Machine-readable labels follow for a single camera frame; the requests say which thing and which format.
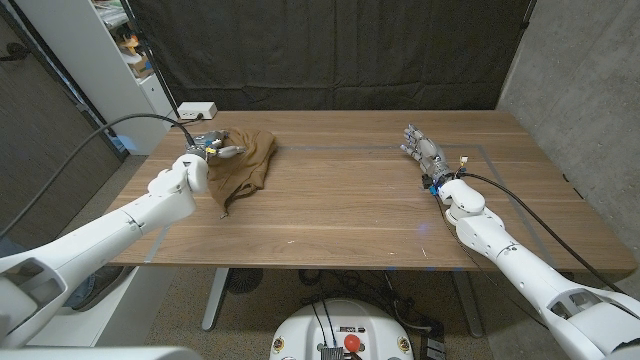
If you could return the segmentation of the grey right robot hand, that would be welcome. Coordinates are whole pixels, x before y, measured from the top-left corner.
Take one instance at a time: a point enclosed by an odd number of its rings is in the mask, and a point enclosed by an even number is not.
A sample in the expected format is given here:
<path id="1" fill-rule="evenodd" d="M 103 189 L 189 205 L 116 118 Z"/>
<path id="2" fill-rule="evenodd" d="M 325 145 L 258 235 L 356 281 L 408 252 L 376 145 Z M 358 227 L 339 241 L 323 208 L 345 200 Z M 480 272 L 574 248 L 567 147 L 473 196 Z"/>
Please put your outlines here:
<path id="1" fill-rule="evenodd" d="M 450 169 L 442 148 L 424 135 L 413 124 L 404 130 L 405 144 L 400 148 L 416 160 L 433 186 L 439 187 L 451 179 L 453 171 Z"/>

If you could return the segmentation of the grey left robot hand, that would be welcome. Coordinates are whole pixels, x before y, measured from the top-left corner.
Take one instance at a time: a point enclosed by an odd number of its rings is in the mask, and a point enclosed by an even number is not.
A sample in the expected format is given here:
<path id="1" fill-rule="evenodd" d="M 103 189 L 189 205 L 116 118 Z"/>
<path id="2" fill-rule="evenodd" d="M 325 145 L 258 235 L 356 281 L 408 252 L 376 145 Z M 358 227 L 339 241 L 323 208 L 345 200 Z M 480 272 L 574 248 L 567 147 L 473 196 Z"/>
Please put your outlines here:
<path id="1" fill-rule="evenodd" d="M 244 146 L 225 145 L 224 141 L 228 139 L 229 132 L 226 130 L 210 131 L 195 136 L 192 144 L 186 144 L 186 152 L 208 160 L 211 157 L 231 158 L 246 151 Z"/>

